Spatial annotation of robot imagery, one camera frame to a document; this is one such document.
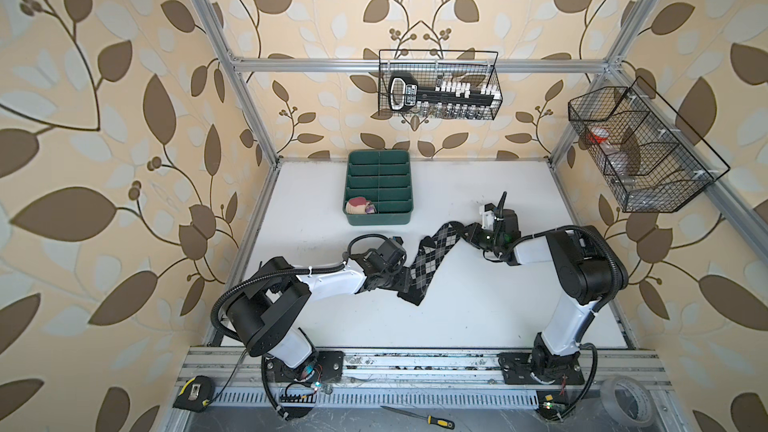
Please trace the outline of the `black grey argyle sock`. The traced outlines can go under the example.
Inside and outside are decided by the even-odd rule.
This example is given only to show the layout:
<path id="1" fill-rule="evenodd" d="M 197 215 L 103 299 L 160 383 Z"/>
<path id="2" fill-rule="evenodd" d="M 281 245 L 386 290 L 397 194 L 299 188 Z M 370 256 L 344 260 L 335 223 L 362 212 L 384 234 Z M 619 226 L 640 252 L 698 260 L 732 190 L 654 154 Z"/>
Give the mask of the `black grey argyle sock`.
<path id="1" fill-rule="evenodd" d="M 439 266 L 455 245 L 466 239 L 467 235 L 467 226 L 457 221 L 449 221 L 433 235 L 422 238 L 412 263 L 401 269 L 395 286 L 397 296 L 419 306 L 425 299 Z"/>

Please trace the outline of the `beige sock maroon purple stripes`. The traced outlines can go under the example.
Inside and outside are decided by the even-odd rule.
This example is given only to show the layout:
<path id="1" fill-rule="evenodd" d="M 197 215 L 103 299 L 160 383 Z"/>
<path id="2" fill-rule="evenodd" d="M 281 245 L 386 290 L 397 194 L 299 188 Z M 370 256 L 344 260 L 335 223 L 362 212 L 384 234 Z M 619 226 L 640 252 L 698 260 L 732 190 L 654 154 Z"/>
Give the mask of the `beige sock maroon purple stripes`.
<path id="1" fill-rule="evenodd" d="M 345 203 L 344 211 L 347 215 L 371 215 L 377 213 L 374 202 L 363 196 L 348 199 Z"/>

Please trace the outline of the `green plastic divided tray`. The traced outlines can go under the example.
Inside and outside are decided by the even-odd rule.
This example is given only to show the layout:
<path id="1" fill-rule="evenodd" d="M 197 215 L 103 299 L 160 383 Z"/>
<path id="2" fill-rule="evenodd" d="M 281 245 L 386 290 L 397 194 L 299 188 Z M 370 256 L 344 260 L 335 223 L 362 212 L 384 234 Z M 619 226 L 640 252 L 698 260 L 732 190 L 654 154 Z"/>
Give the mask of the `green plastic divided tray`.
<path id="1" fill-rule="evenodd" d="M 363 196 L 377 213 L 347 215 L 348 199 Z M 347 160 L 342 211 L 351 226 L 398 226 L 410 222 L 414 209 L 410 155 L 405 150 L 357 150 Z"/>

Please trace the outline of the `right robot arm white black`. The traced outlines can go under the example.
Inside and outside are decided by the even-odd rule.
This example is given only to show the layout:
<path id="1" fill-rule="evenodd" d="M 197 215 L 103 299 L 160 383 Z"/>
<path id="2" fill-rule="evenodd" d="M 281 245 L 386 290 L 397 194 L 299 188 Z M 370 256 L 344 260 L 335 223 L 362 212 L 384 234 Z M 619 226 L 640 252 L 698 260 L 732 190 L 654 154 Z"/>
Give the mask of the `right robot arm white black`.
<path id="1" fill-rule="evenodd" d="M 506 196 L 486 204 L 481 221 L 467 226 L 461 236 L 494 263 L 554 266 L 562 294 L 548 325 L 536 335 L 524 367 L 531 378 L 550 383 L 577 365 L 587 329 L 628 286 L 629 274 L 593 226 L 565 225 L 522 234 L 516 213 L 504 207 Z"/>

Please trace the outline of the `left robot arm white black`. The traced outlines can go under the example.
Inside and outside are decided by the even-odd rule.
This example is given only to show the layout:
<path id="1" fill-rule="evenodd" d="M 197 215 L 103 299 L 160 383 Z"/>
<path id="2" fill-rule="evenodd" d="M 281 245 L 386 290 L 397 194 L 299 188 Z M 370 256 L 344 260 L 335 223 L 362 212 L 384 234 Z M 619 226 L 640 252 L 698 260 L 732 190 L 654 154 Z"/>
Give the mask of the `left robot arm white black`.
<path id="1" fill-rule="evenodd" d="M 318 352 L 295 322 L 311 301 L 406 285 L 407 253 L 400 237 L 354 238 L 338 264 L 296 267 L 282 256 L 224 292 L 210 313 L 213 327 L 241 342 L 251 357 L 274 358 L 304 379 L 317 369 Z"/>

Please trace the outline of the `clear tape roll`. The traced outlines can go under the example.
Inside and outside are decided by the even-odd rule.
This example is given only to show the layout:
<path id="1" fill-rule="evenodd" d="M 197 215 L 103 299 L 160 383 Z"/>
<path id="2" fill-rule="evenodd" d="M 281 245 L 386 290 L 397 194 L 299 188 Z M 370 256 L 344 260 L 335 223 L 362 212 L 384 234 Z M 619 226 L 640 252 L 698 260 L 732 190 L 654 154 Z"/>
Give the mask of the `clear tape roll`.
<path id="1" fill-rule="evenodd" d="M 600 400 L 608 415 L 623 426 L 647 428 L 656 421 L 656 407 L 650 392 L 630 377 L 615 376 L 604 381 Z"/>

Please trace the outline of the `red lidded container in basket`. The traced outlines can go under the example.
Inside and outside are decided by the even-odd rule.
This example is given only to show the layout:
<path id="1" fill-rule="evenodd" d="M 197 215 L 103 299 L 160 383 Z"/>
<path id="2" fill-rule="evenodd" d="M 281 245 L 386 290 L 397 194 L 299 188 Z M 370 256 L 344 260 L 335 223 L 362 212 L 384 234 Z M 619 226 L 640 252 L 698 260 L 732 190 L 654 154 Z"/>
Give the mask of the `red lidded container in basket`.
<path id="1" fill-rule="evenodd" d="M 610 131 L 604 127 L 590 126 L 586 130 L 585 142 L 592 145 L 600 145 L 610 138 Z"/>

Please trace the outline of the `black yellow tape measure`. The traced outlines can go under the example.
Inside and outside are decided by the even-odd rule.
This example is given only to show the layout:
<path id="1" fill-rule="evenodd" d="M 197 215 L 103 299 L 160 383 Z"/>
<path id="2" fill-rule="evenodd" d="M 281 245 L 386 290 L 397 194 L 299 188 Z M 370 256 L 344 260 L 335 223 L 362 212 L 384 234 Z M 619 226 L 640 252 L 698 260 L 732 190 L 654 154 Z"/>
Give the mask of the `black yellow tape measure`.
<path id="1" fill-rule="evenodd" d="M 215 383 L 210 377 L 195 376 L 181 388 L 173 407 L 195 413 L 203 412 L 214 401 L 215 389 Z"/>

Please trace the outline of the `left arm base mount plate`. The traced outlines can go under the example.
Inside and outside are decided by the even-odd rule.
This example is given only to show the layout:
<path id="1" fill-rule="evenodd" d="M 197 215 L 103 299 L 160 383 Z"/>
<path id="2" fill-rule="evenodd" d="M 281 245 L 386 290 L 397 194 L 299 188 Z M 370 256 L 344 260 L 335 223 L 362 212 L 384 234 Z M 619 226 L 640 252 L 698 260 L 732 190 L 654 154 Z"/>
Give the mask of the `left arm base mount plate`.
<path id="1" fill-rule="evenodd" d="M 276 357 L 267 356 L 266 370 L 278 383 L 337 383 L 341 380 L 345 354 L 340 350 L 314 350 L 295 368 Z"/>

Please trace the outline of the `black socket set rail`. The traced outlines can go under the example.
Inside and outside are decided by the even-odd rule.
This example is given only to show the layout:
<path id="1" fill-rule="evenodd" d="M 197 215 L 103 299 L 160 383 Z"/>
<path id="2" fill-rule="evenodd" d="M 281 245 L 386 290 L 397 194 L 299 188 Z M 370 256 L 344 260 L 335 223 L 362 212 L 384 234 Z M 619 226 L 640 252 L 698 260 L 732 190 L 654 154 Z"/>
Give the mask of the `black socket set rail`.
<path id="1" fill-rule="evenodd" d="M 445 81 L 442 77 L 434 79 L 433 85 L 421 85 L 416 78 L 406 72 L 392 75 L 384 88 L 384 97 L 389 109 L 405 112 L 416 108 L 418 111 L 435 111 L 448 107 L 470 110 L 492 111 L 501 105 L 503 96 L 495 85 L 482 85 L 473 89 L 469 82 Z"/>

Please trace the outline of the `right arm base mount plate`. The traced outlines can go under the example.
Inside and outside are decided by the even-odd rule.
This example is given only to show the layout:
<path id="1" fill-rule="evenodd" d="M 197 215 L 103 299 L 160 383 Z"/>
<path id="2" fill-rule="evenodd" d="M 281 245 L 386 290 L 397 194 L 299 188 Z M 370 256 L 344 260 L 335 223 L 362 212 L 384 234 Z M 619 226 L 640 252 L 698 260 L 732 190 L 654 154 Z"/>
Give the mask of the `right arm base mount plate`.
<path id="1" fill-rule="evenodd" d="M 497 357 L 507 385 L 584 385 L 578 359 L 580 353 L 558 356 L 539 349 L 531 352 L 504 352 Z"/>

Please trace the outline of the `yellow black handled screwdriver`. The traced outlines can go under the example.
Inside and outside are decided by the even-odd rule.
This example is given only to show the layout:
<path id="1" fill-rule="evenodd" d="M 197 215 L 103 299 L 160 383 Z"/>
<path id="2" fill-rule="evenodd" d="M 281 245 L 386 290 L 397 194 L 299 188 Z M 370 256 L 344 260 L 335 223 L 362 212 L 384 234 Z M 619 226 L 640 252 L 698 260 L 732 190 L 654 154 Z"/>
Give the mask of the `yellow black handled screwdriver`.
<path id="1" fill-rule="evenodd" d="M 429 425 L 437 426 L 442 429 L 454 430 L 456 427 L 455 423 L 452 420 L 436 417 L 434 415 L 423 415 L 410 410 L 403 410 L 403 409 L 398 409 L 398 408 L 384 406 L 384 405 L 381 405 L 380 408 L 388 412 L 422 420 Z"/>

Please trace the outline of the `aluminium front rail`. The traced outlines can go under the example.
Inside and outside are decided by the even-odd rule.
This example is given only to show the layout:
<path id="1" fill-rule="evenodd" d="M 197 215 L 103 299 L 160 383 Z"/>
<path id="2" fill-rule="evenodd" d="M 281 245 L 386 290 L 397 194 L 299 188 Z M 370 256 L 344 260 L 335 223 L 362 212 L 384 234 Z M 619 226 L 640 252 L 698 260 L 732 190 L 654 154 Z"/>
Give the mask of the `aluminium front rail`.
<path id="1" fill-rule="evenodd" d="M 603 350 L 590 392 L 563 420 L 546 421 L 537 410 L 546 397 L 567 403 L 580 385 L 507 385 L 497 349 L 350 348 L 342 378 L 317 392 L 275 381 L 258 358 L 238 347 L 193 347 L 175 385 L 210 377 L 216 401 L 204 412 L 172 412 L 166 431 L 428 431 L 426 422 L 388 412 L 381 405 L 434 414 L 459 431 L 629 431 L 603 409 L 601 384 L 630 377 L 651 394 L 651 431 L 687 431 L 689 425 L 658 355 Z"/>

